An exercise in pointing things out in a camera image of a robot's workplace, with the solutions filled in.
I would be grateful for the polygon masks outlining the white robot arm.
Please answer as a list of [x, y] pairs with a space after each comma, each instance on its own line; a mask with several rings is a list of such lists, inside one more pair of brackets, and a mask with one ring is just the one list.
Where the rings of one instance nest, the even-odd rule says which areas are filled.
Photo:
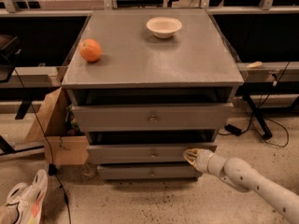
[[184, 159], [197, 171], [216, 176], [241, 192], [257, 193], [291, 224], [299, 224], [299, 196], [258, 173], [239, 158], [223, 158], [209, 149], [190, 148]]

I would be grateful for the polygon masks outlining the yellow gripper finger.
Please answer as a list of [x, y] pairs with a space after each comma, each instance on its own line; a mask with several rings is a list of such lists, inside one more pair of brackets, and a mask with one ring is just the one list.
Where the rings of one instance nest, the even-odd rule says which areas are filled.
[[201, 151], [201, 148], [188, 148], [183, 152], [183, 156], [185, 158], [197, 158]]
[[196, 158], [185, 157], [185, 160], [194, 168], [197, 167], [196, 165]]

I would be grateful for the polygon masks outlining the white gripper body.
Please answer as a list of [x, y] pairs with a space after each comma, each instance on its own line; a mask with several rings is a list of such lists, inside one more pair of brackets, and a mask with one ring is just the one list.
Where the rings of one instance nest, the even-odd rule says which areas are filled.
[[208, 149], [201, 149], [195, 160], [195, 168], [203, 174], [223, 175], [225, 163], [225, 158]]

